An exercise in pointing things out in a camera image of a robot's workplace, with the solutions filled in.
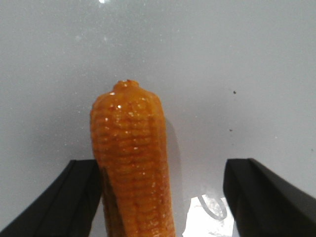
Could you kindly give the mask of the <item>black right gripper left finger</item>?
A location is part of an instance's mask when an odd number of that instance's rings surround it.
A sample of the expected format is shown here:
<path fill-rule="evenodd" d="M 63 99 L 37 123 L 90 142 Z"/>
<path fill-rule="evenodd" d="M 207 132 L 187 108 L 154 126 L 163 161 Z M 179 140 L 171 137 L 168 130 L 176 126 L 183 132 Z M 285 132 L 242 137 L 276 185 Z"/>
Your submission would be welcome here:
<path fill-rule="evenodd" d="M 101 197 L 95 160 L 72 160 L 54 182 L 0 235 L 87 237 Z"/>

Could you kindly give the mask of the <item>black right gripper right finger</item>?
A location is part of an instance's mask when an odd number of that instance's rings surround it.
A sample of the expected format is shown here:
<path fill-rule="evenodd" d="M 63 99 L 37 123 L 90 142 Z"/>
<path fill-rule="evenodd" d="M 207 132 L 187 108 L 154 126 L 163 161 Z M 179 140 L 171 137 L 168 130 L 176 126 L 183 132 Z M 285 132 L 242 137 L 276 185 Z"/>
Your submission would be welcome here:
<path fill-rule="evenodd" d="M 223 192 L 241 237 L 314 237 L 316 199 L 253 158 L 231 158 Z"/>

